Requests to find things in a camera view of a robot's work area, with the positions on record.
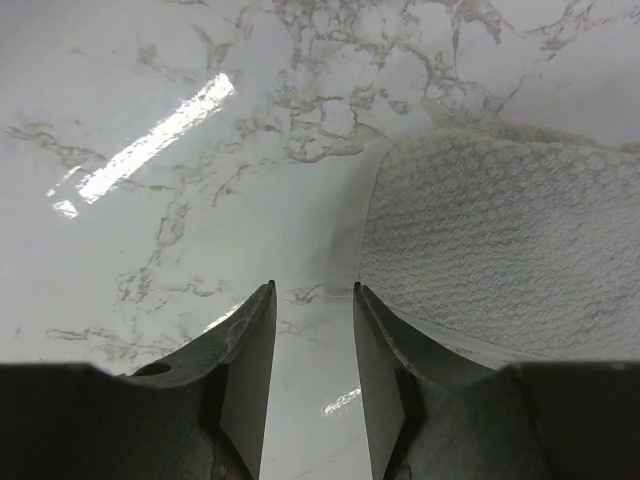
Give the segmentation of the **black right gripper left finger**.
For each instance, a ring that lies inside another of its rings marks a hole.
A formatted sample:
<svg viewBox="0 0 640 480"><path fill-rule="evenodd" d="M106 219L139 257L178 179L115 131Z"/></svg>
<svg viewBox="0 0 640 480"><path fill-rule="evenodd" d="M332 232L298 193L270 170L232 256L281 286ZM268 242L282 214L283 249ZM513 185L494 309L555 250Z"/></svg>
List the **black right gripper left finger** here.
<svg viewBox="0 0 640 480"><path fill-rule="evenodd" d="M258 478L276 315L276 287L263 284L221 323L130 375L3 364L2 477Z"/></svg>

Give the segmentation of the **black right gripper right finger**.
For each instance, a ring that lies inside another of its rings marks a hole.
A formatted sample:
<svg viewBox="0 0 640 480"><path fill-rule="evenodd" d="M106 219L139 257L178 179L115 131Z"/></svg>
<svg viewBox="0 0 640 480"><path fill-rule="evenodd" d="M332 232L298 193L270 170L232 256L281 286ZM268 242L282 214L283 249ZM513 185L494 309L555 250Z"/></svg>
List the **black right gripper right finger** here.
<svg viewBox="0 0 640 480"><path fill-rule="evenodd" d="M376 479L635 479L639 365L491 369L424 335L368 287L353 325Z"/></svg>

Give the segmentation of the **grey terry towel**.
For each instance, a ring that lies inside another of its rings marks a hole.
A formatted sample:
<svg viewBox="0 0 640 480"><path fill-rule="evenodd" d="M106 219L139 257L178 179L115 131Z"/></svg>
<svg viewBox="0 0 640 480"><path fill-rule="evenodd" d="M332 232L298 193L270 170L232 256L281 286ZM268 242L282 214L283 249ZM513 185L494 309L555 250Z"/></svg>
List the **grey terry towel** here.
<svg viewBox="0 0 640 480"><path fill-rule="evenodd" d="M639 147L439 112L349 175L324 292L355 283L457 352L639 356Z"/></svg>

